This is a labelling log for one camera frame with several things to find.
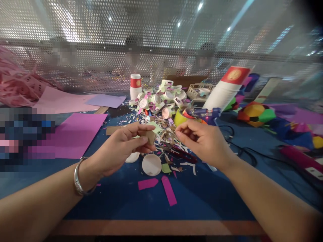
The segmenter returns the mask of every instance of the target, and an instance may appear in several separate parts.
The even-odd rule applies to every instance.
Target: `cable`
[[[239,149],[240,149],[240,151],[238,152],[238,156],[241,156],[242,154],[243,154],[243,152],[245,152],[246,154],[248,154],[250,157],[251,157],[251,159],[252,159],[252,165],[254,166],[254,167],[256,167],[257,166],[257,164],[258,164],[258,162],[257,162],[257,159],[248,151],[248,150],[250,150],[250,151],[252,151],[252,152],[254,152],[254,153],[256,153],[256,154],[258,154],[258,155],[260,155],[260,156],[263,156],[263,157],[266,157],[266,158],[268,158],[268,159],[271,159],[271,160],[275,160],[275,161],[278,161],[278,162],[282,162],[282,163],[285,163],[285,164],[287,164],[287,165],[289,165],[290,167],[292,167],[316,192],[318,192],[320,195],[322,195],[322,191],[319,189],[319,188],[317,188],[317,186],[316,185],[314,185],[311,181],[310,181],[310,179],[309,179],[309,177],[307,176],[307,174],[304,172],[304,170],[302,170],[301,168],[299,168],[298,166],[297,166],[297,164],[295,164],[295,163],[291,163],[291,162],[287,162],[287,161],[284,161],[284,160],[279,160],[279,159],[276,159],[276,158],[274,158],[274,157],[270,157],[270,156],[268,156],[268,155],[264,155],[264,154],[262,154],[262,153],[260,153],[260,152],[258,152],[258,151],[256,151],[256,150],[254,150],[254,149],[252,149],[252,148],[249,148],[249,147],[240,147],[240,146],[238,146],[238,145],[236,145],[236,144],[234,144],[233,142],[231,142],[231,140],[233,139],[233,137],[234,137],[234,133],[235,133],[235,131],[234,131],[234,129],[231,127],[231,126],[229,126],[229,125],[220,125],[219,126],[219,128],[220,127],[228,127],[228,128],[230,128],[231,129],[231,131],[232,131],[232,135],[229,137],[229,139],[226,139],[226,141],[229,143],[229,144],[232,144],[232,145],[234,145],[234,146],[236,146],[236,147],[238,147]],[[282,171],[280,170],[280,169],[278,169],[278,171],[279,171],[279,173],[283,176],[283,177],[285,177],[288,181],[289,181],[289,183],[295,188],[295,185],[292,183],[292,181],[290,180],[290,179],[288,179],[283,173],[282,173]],[[301,194],[301,196],[303,197],[303,198],[305,198],[305,196],[298,190],[298,189],[296,189],[300,194]]]

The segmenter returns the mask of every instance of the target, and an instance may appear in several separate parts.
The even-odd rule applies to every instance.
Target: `red label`
[[[248,77],[251,69],[245,67],[231,66],[221,81],[232,84],[242,85],[243,81]]]
[[[133,88],[141,87],[141,79],[130,78],[130,86]]]

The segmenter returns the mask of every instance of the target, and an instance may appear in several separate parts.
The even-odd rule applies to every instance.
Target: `metal mesh wall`
[[[27,70],[66,89],[128,91],[168,74],[207,75],[216,83],[231,65],[254,67],[283,82],[276,101],[321,70],[318,27],[292,0],[2,0],[0,45]]]

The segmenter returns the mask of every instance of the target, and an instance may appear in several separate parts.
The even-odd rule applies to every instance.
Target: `silver bangle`
[[[74,184],[75,184],[77,193],[82,196],[90,195],[96,188],[96,185],[95,185],[89,192],[85,192],[83,190],[83,188],[81,187],[81,184],[78,180],[78,168],[80,167],[80,164],[82,163],[82,161],[84,161],[86,158],[88,158],[88,157],[84,157],[84,156],[81,157],[80,162],[77,164],[75,171],[74,171]]]

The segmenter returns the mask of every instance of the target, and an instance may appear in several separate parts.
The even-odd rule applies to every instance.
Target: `scissors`
[[[166,147],[162,147],[164,150],[168,151],[169,153],[171,153],[172,155],[176,156],[176,157],[180,157],[180,158],[183,158],[185,160],[187,160],[188,162],[190,163],[197,163],[198,160],[195,156],[185,152],[185,151],[182,151],[181,149],[177,148],[176,146],[173,146],[169,143],[166,143],[164,141],[161,141],[164,145],[166,145]]]

